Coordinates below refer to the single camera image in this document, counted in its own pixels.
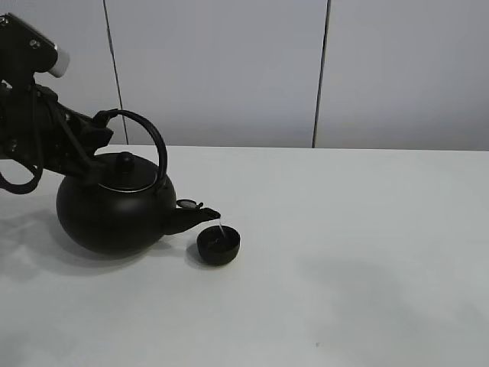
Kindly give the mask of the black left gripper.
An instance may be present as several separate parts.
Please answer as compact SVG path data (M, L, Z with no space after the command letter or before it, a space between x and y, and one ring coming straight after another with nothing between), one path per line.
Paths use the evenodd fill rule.
M78 180L100 180L103 163L95 152L110 142L114 132L109 116L90 118L58 102L45 86L1 94L1 152L16 161L35 165L42 154L44 168Z

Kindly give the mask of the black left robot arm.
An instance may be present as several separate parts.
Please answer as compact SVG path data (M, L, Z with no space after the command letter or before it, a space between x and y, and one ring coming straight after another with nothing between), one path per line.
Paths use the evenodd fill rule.
M108 145L106 124L62 105L35 74L61 77L70 58L12 13L1 16L1 156L97 184L105 164L95 152Z

